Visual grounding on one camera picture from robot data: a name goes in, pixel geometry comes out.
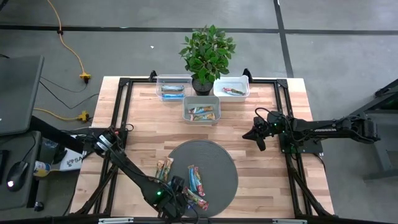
butcher block tabletop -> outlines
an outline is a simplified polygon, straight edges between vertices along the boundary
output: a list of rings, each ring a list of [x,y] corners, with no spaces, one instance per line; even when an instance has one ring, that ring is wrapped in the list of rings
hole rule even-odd
[[[93,118],[93,128],[111,124],[120,77],[104,77]],[[288,78],[290,99],[296,118],[312,120],[304,80]],[[222,146],[238,170],[238,190],[234,200],[216,218],[293,218],[293,206],[284,155],[278,137],[267,138],[261,152],[255,141],[242,138],[253,125],[254,110],[265,107],[277,110],[273,85],[252,84],[250,96],[243,103],[221,103],[217,124],[187,124],[182,118],[181,102],[161,102],[155,83],[135,83],[127,123],[134,125],[128,135],[126,154],[145,174],[155,175],[156,163],[181,143],[208,139]],[[281,92],[285,109],[285,99]],[[121,122],[126,90],[118,116]],[[266,117],[266,111],[260,111]],[[324,208],[333,213],[328,183],[322,163],[312,154],[302,154],[308,188]],[[92,154],[82,164],[70,212],[80,209],[98,186],[103,159]],[[104,191],[105,202],[108,187]],[[300,208],[305,212],[298,190]],[[157,212],[142,197],[139,187],[119,171],[112,207],[113,217],[156,217]]]

plastic container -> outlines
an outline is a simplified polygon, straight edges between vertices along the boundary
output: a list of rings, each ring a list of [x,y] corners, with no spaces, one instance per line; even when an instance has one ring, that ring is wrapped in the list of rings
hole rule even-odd
[[[246,94],[244,96],[232,96],[225,93],[223,88],[234,88]],[[221,77],[214,82],[213,92],[215,96],[220,98],[221,102],[244,102],[250,95],[249,78],[245,75],[241,77]]]
[[[215,120],[211,121],[191,121],[189,109],[197,106],[213,106]],[[188,124],[216,124],[221,118],[220,99],[217,96],[186,96],[183,100],[182,117]]]
[[[181,91],[162,91],[162,85],[183,85],[184,90]],[[180,94],[183,93],[184,96],[192,95],[192,77],[189,74],[181,74],[181,75],[158,75],[156,81],[156,95],[159,97],[161,101],[182,101],[181,98],[164,98],[162,96],[163,93],[171,93],[171,94]]]

granola bar wrapper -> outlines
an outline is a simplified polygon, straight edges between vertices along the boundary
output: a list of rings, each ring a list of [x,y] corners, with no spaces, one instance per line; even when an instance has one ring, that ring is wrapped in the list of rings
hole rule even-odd
[[[167,178],[169,177],[169,172],[170,172],[170,168],[172,167],[173,161],[174,161],[173,158],[166,159],[166,161],[164,162],[162,173],[159,178],[160,180],[167,182]]]
[[[171,99],[176,99],[176,98],[184,98],[185,94],[179,93],[179,94],[168,94],[168,93],[162,93],[163,98],[171,98]]]
[[[195,205],[198,205],[198,207],[200,207],[204,211],[206,211],[207,208],[209,207],[209,203],[207,201],[195,195],[190,189],[188,189],[188,187],[184,188],[183,193],[189,200],[192,200],[193,203],[195,203]]]
[[[160,178],[160,175],[162,173],[163,166],[164,166],[164,161],[157,161],[155,177],[158,179]]]
[[[214,115],[214,113],[208,113],[203,115],[191,114],[191,121],[211,121],[215,119],[216,116]]]
[[[213,106],[198,106],[192,109],[189,109],[190,114],[200,114],[213,111]]]
[[[234,88],[223,88],[223,91],[229,95],[233,96],[243,96],[245,93]]]
[[[197,191],[197,185],[195,182],[195,174],[194,174],[194,165],[190,165],[188,166],[188,171],[189,171],[189,188],[192,192],[196,192]]]
[[[162,91],[184,91],[183,85],[171,86],[171,85],[162,85]]]
[[[193,174],[195,178],[195,184],[197,186],[197,191],[199,196],[205,196],[205,191],[203,190],[203,185],[201,184],[201,178],[199,175],[199,167],[193,168]]]

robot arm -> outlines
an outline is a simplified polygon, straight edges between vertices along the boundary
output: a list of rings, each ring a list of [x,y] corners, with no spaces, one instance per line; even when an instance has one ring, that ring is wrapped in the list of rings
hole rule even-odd
[[[303,146],[309,139],[351,138],[365,144],[372,144],[380,140],[377,135],[376,124],[360,116],[347,116],[328,121],[306,121],[303,119],[286,117],[277,111],[268,111],[267,120],[257,114],[252,129],[244,134],[244,139],[257,142],[261,151],[266,149],[264,139],[268,136],[285,133],[290,142],[296,146]]]
[[[185,213],[187,201],[182,193],[184,179],[174,176],[171,185],[145,175],[128,158],[120,147],[120,139],[113,128],[104,131],[97,139],[93,148],[101,157],[107,157],[120,168],[141,189],[144,200],[156,211],[158,218],[167,223],[177,222]]]

gray round mat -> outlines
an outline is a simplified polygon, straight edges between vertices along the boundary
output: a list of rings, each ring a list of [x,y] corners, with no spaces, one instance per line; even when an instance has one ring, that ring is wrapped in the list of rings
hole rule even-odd
[[[169,177],[177,175],[184,178],[187,187],[188,166],[199,167],[206,194],[202,198],[209,202],[207,211],[195,207],[201,218],[219,214],[232,202],[238,189],[238,172],[231,156],[221,146],[206,140],[187,141],[176,147],[169,157],[174,158]],[[185,215],[196,217],[192,209],[187,210]]]

